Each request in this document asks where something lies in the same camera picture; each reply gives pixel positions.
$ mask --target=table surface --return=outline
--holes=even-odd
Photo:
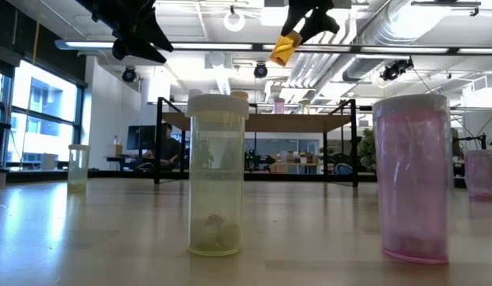
[[[163,120],[181,130],[190,130],[182,113],[163,113]],[[326,133],[350,123],[349,115],[249,114],[246,132]]]
[[[189,182],[90,179],[0,191],[0,285],[492,285],[492,203],[449,195],[449,265],[381,252],[377,184],[245,182],[242,252],[191,255]]]

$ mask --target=man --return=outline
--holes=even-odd
[[[176,165],[176,160],[179,158],[180,155],[180,149],[181,149],[180,142],[177,139],[172,138],[173,127],[171,124],[163,123],[161,125],[161,130],[163,129],[166,130],[166,139],[161,147],[161,165],[169,165],[171,169],[174,169]],[[143,155],[143,157],[146,159],[155,158],[152,150],[148,150]],[[146,169],[146,168],[147,169],[153,168],[153,165],[151,163],[143,163],[136,167],[136,169]]]

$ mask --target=ceiling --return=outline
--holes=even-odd
[[[18,9],[32,18],[37,18],[38,6],[32,0],[8,0]],[[385,0],[358,1],[360,6],[354,6],[354,16],[357,27],[363,25]],[[41,24],[52,30],[65,40],[74,41],[112,41],[111,31],[102,22],[95,23],[91,15],[75,0],[42,0]],[[231,32],[225,28],[223,17],[229,10],[226,1],[214,2],[180,2],[159,1],[157,3],[157,21],[171,41],[212,41],[212,42],[263,42],[274,43],[279,37],[280,26],[261,24],[261,12],[264,1],[234,3],[236,10],[245,14],[246,24],[239,32]],[[452,9],[429,32],[416,40],[415,44],[428,45],[481,45],[492,46],[492,0],[482,0],[481,12],[477,17],[470,17],[470,9]],[[418,25],[421,19],[414,19]],[[110,52],[96,53],[99,64],[120,76],[125,66],[136,66],[144,78],[153,76],[153,62],[129,57],[122,62],[116,60]],[[172,95],[176,100],[184,101],[190,89],[216,91],[217,83],[212,74],[204,69],[205,55],[208,52],[163,52],[168,59],[166,68],[172,75]],[[232,90],[249,90],[263,92],[269,81],[285,83],[298,63],[300,55],[294,54],[285,68],[269,62],[269,54],[261,52],[232,52],[233,75],[228,79]],[[266,79],[255,79],[254,66],[258,61],[265,61],[269,69]],[[469,84],[467,77],[492,73],[492,57],[462,57],[462,56],[415,56],[413,57],[418,75],[410,71],[397,81],[384,86],[379,83],[378,71],[371,72],[357,85],[335,83],[322,88],[314,102],[319,104],[337,102],[341,98],[354,97],[358,104],[371,104],[374,100],[394,95],[425,93],[430,89],[441,91],[451,99],[458,99],[461,88]],[[317,60],[306,63],[308,69],[318,68]]]

